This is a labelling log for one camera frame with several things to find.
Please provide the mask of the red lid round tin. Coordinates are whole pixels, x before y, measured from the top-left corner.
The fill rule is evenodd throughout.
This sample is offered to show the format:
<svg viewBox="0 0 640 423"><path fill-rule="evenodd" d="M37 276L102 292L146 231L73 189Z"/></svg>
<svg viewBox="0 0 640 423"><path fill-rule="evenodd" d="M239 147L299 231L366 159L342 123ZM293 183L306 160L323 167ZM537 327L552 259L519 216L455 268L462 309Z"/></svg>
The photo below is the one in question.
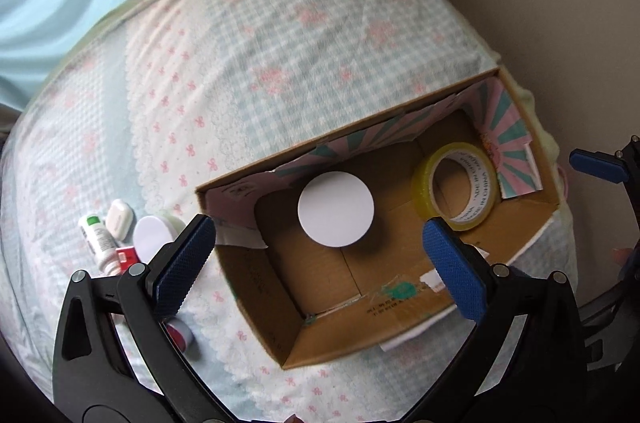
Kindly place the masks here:
<svg viewBox="0 0 640 423"><path fill-rule="evenodd" d="M194 339L189 327L178 318L170 318L165 321L165 328L179 351L185 353Z"/></svg>

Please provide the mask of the yellow packing tape roll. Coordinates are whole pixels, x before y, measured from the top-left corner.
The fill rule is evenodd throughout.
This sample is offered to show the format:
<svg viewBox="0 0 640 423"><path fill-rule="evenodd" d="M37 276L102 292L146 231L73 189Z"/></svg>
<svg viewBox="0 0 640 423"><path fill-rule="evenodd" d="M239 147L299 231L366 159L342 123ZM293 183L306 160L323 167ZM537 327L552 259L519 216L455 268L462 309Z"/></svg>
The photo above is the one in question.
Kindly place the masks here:
<svg viewBox="0 0 640 423"><path fill-rule="evenodd" d="M496 173L477 146L445 144L414 171L411 196L422 221L440 217L454 231L469 231L489 216L497 202Z"/></svg>

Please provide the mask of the red rectangular box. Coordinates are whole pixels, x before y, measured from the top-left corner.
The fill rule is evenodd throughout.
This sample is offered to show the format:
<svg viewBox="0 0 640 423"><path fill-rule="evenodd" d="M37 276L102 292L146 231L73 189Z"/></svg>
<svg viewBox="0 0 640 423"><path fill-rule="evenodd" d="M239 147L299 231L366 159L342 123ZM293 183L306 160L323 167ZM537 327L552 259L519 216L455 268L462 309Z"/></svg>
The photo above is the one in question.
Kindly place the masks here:
<svg viewBox="0 0 640 423"><path fill-rule="evenodd" d="M116 255L118 258L120 270L124 273L130 266L139 262L139 257L136 249L129 245L129 247L117 247Z"/></svg>

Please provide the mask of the small white green bottle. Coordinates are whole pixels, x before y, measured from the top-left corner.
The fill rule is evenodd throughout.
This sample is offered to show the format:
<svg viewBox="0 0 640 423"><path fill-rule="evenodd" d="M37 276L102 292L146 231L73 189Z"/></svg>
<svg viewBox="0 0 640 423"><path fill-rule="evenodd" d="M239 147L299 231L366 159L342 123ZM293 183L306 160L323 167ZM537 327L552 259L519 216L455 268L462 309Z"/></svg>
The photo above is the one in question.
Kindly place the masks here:
<svg viewBox="0 0 640 423"><path fill-rule="evenodd" d="M120 264L117 244L111 233L96 215L80 218L79 227L98 268L107 276L118 276Z"/></svg>

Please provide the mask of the white lid jar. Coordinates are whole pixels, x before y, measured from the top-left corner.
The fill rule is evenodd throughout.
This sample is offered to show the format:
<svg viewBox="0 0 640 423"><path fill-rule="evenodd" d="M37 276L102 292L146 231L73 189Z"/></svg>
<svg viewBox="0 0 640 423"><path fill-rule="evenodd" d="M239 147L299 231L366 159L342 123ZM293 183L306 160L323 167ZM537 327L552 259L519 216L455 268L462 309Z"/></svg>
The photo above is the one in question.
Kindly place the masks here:
<svg viewBox="0 0 640 423"><path fill-rule="evenodd" d="M132 245L139 261L149 264L160 249L178 238L186 224L168 214L146 215L138 219L132 232Z"/></svg>

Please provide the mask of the white earbuds case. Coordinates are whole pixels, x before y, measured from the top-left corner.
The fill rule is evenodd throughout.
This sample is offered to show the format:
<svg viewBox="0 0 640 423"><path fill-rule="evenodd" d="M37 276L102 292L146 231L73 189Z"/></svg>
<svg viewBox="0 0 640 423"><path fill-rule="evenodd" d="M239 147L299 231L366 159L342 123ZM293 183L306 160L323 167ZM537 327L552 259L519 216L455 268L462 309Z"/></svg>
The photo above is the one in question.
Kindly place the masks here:
<svg viewBox="0 0 640 423"><path fill-rule="evenodd" d="M127 238L132 222L134 221L134 211L121 198L115 198L105 216L105 227L112 237L118 241Z"/></svg>

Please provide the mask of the open cardboard box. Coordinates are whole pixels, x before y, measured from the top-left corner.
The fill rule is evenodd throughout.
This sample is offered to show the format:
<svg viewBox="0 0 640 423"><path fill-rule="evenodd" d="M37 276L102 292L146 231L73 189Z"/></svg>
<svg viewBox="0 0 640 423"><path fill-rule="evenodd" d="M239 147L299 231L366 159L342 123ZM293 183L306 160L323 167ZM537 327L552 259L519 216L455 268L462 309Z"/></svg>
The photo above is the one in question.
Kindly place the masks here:
<svg viewBox="0 0 640 423"><path fill-rule="evenodd" d="M445 144L488 156L498 198L476 228L455 231L496 263L513 261L547 229L560 205L550 158L505 68L439 88L201 184L217 229L217 256L243 317L283 369L318 365L407 335L449 313L430 287L433 264L412 176ZM305 235L297 203L325 172L370 189L373 224L357 243L331 249Z"/></svg>

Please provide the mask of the checkered floral bed cover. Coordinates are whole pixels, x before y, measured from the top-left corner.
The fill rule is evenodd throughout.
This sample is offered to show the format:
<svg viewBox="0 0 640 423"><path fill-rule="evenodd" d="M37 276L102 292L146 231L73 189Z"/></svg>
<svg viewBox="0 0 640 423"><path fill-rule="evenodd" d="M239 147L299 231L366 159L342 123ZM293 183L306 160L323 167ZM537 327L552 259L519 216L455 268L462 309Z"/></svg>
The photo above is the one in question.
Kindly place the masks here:
<svg viewBox="0 0 640 423"><path fill-rule="evenodd" d="M446 0L128 0L61 62L1 159L1 333L53 401L72 274L99 273L78 221L122 198L190 221L197 184L497 68ZM213 255L179 315L186 355L244 419L391 420L431 386L471 322L447 308L395 350L279 370ZM62 417L51 415L50 418Z"/></svg>

